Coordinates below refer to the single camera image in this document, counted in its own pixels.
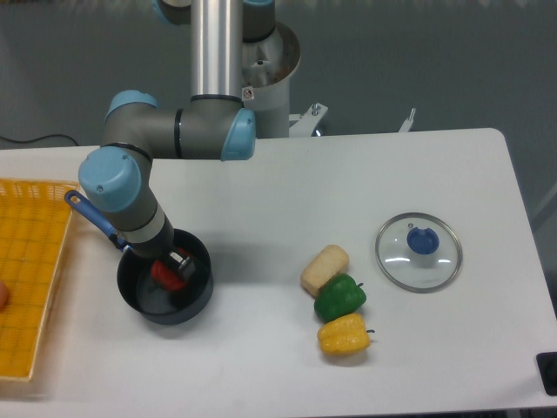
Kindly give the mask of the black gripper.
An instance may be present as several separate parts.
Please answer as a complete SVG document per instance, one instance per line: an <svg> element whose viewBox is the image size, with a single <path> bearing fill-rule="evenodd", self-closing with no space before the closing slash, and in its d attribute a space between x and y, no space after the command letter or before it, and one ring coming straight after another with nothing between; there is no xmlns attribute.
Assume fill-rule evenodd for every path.
<svg viewBox="0 0 557 418"><path fill-rule="evenodd" d="M158 259L168 254L168 267L179 278L190 278L195 273L193 258L181 249L174 249L174 228L162 229L154 238L142 243L130 243L132 252L143 259Z"/></svg>

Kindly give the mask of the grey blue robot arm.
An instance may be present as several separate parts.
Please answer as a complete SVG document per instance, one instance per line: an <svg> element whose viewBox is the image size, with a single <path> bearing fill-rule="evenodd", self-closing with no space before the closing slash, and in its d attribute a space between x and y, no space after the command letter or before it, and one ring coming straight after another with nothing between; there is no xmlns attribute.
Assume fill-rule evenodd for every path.
<svg viewBox="0 0 557 418"><path fill-rule="evenodd" d="M91 203L143 258L161 260L179 278L195 266L175 247L174 229L150 186L155 158L246 160L256 122L242 95L242 46L275 29L273 1L156 1L171 24L191 27L191 102L164 112L141 91L111 102L101 146L78 170Z"/></svg>

